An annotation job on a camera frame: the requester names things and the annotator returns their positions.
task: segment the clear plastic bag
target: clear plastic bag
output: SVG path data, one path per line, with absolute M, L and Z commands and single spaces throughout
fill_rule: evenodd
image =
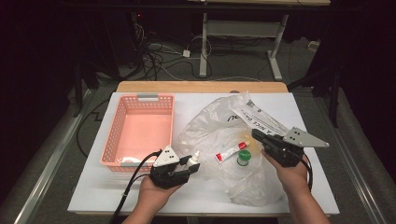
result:
M 192 119 L 173 144 L 182 156 L 200 151 L 198 175 L 221 180 L 232 203 L 264 206 L 282 196 L 275 168 L 262 156 L 262 145 L 251 137 L 251 128 L 233 109 L 250 101 L 248 93 L 222 97 L 206 106 Z M 251 159 L 247 166 L 237 163 L 237 153 L 223 163 L 215 155 L 241 142 L 249 142 Z

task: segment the white tabletop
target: white tabletop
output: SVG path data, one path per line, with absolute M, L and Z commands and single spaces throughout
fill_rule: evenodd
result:
M 93 143 L 78 185 L 69 204 L 68 211 L 79 214 L 112 214 L 119 205 L 132 176 L 131 173 L 110 171 L 99 163 L 106 137 L 116 111 L 117 102 L 123 92 L 113 93 L 102 125 Z M 205 106 L 214 100 L 229 96 L 230 93 L 175 93 L 175 115 L 173 140 Z M 251 93 L 252 101 L 265 112 L 288 128 L 299 127 L 305 130 L 297 104 L 291 93 Z M 313 148 L 305 149 L 312 163 L 314 183 L 312 194 L 328 215 L 339 214 L 328 180 Z M 136 181 L 121 209 L 129 214 L 136 204 L 140 181 Z M 264 207 L 251 207 L 234 204 L 216 179 L 203 179 L 191 175 L 190 180 L 170 198 L 167 205 L 158 213 L 164 216 L 236 216 L 236 217 L 278 217 L 287 215 L 289 207 L 286 195 L 279 201 Z

